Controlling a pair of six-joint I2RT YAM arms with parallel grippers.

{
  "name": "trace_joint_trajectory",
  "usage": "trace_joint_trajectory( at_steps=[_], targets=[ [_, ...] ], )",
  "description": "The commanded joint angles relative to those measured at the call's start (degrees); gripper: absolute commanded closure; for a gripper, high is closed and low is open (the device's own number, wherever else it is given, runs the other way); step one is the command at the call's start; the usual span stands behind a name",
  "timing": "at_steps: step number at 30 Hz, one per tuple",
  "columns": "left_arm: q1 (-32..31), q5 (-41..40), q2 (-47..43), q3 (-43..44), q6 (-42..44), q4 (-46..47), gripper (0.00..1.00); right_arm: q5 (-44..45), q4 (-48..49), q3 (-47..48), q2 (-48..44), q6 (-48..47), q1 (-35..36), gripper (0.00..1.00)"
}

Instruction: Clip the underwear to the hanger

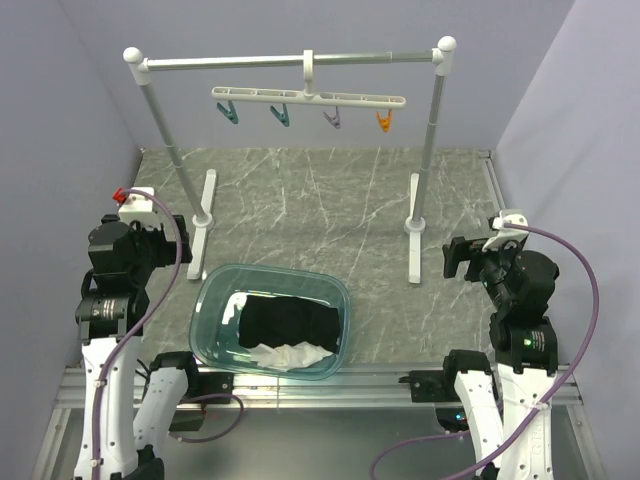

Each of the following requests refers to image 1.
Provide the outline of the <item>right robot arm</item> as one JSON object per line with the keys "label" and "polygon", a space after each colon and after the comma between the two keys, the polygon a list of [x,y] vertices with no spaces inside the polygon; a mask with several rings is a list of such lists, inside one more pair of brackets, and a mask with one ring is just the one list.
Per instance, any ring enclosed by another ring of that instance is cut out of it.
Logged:
{"label": "right robot arm", "polygon": [[465,280],[483,285],[495,308],[490,317],[493,361],[453,350],[443,362],[442,391],[460,400],[477,461],[476,479],[550,479],[551,403],[558,344],[546,315],[558,266],[511,240],[485,250],[481,239],[455,237],[444,246],[446,278],[460,263]]}

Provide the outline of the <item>orange clothespin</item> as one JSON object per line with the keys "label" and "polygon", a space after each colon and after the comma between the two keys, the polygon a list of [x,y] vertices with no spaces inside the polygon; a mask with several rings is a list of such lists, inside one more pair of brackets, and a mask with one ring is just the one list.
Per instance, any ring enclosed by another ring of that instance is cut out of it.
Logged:
{"label": "orange clothespin", "polygon": [[379,112],[376,113],[376,120],[379,124],[380,129],[384,133],[390,132],[391,125],[392,125],[392,118],[393,118],[393,111],[391,109],[389,109],[385,115],[382,115]]}

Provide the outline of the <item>black underwear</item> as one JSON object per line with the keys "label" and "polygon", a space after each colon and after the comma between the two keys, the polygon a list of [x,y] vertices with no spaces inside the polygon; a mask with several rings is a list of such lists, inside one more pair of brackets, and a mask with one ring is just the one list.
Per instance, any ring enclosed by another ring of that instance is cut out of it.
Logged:
{"label": "black underwear", "polygon": [[251,295],[238,323],[239,345],[246,349],[307,342],[336,353],[341,332],[336,308],[299,297]]}

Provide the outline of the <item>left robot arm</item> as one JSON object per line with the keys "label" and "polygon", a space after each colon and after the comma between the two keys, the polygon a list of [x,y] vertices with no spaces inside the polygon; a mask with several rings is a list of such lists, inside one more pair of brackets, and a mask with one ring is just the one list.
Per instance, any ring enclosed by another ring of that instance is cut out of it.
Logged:
{"label": "left robot arm", "polygon": [[162,450],[179,402],[202,388],[193,354],[168,352],[149,366],[142,403],[134,404],[134,380],[142,333],[126,334],[146,314],[146,285],[157,268],[192,259],[182,216],[174,218],[179,241],[164,227],[146,229],[106,215],[89,235],[92,264],[81,287],[75,317],[85,368],[83,435],[76,479],[162,479]]}

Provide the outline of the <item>white plastic clip hanger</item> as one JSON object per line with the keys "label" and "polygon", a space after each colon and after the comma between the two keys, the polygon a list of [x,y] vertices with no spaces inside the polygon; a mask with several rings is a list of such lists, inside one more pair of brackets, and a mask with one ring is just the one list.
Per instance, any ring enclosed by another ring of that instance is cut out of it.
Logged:
{"label": "white plastic clip hanger", "polygon": [[315,91],[315,62],[311,59],[311,54],[311,50],[305,50],[302,55],[304,78],[303,90],[217,86],[211,90],[211,95],[217,101],[285,105],[298,104],[383,110],[403,109],[406,106],[406,99],[402,96]]}

